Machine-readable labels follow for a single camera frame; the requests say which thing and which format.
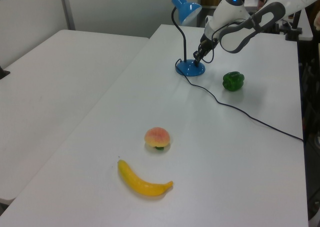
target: table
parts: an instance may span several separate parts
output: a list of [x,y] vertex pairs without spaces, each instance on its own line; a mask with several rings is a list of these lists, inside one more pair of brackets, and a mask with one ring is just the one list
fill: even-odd
[[0,81],[0,203],[10,204],[148,41],[62,30]]
[[[190,58],[204,30],[182,29]],[[181,57],[181,34],[161,25],[0,226],[307,227],[303,143],[189,85],[174,68]],[[245,75],[241,90],[223,88],[230,71]],[[302,138],[297,43],[284,36],[258,34],[237,54],[218,45],[213,63],[190,81]],[[145,146],[155,126],[170,133],[164,152]],[[119,159],[149,182],[172,180],[173,189],[159,198],[135,194],[118,175]]]

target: peach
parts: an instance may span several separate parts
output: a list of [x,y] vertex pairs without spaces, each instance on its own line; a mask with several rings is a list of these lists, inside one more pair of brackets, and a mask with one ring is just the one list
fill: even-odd
[[154,127],[145,133],[144,141],[151,147],[163,148],[170,143],[170,136],[164,128]]

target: fake fruit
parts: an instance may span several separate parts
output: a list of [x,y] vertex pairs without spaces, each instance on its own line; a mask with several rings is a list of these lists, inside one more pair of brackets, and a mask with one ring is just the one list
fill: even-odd
[[244,85],[245,76],[237,71],[229,72],[223,76],[223,87],[228,91],[237,91]]
[[163,150],[170,143],[170,135],[164,128],[154,127],[145,133],[144,141],[151,147]]
[[174,183],[172,181],[168,183],[149,183],[139,178],[130,168],[130,166],[124,160],[118,161],[119,173],[134,191],[145,196],[159,196],[166,192]]

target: toy banana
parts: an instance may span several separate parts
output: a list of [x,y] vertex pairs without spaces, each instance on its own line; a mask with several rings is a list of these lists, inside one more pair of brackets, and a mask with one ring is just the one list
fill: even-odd
[[130,168],[130,166],[124,161],[118,161],[118,170],[123,180],[134,191],[145,196],[159,196],[166,192],[174,183],[172,181],[168,183],[149,183],[139,178]]

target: blue desk lamp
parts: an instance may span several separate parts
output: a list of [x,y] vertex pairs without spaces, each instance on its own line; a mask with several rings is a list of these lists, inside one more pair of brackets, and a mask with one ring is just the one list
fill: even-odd
[[171,0],[172,3],[174,4],[174,8],[171,13],[171,19],[175,27],[181,32],[183,36],[183,61],[178,63],[176,66],[175,70],[178,72],[180,75],[185,75],[185,76],[199,76],[202,75],[205,71],[206,68],[202,63],[194,63],[194,60],[192,59],[187,59],[187,44],[186,44],[186,36],[184,32],[179,28],[177,25],[175,18],[174,18],[174,13],[176,10],[179,11],[179,21],[181,25],[185,26],[190,21],[192,21],[201,11],[202,7],[200,4],[197,3],[192,3],[192,2],[187,2],[187,0]]

